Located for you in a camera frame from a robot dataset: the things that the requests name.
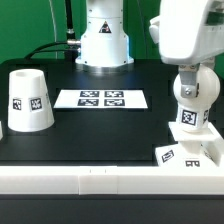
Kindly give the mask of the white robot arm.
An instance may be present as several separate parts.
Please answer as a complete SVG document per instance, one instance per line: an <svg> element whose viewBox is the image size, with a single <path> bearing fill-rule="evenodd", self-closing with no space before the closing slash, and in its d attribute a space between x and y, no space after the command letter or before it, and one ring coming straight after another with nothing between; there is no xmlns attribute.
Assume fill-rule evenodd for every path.
<svg viewBox="0 0 224 224"><path fill-rule="evenodd" d="M76 63L97 72L131 64L123 0L86 0L86 9L87 28ZM149 32L161 60L179 67L181 96L194 98L197 65L224 53L224 0L161 0Z"/></svg>

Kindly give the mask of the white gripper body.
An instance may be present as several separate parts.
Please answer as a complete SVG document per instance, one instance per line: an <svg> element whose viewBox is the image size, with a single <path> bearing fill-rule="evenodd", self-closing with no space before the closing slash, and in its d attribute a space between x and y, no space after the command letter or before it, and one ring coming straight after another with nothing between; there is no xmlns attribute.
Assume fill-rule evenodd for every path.
<svg viewBox="0 0 224 224"><path fill-rule="evenodd" d="M161 0L149 32L166 64L192 65L224 53L224 0Z"/></svg>

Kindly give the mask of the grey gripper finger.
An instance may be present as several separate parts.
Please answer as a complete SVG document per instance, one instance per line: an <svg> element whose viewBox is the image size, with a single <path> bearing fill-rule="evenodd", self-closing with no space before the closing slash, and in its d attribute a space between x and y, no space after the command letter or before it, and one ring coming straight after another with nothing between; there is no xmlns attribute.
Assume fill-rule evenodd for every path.
<svg viewBox="0 0 224 224"><path fill-rule="evenodd" d="M196 98L198 94L197 73L199 65L180 65L178 68L181 82L181 96Z"/></svg>

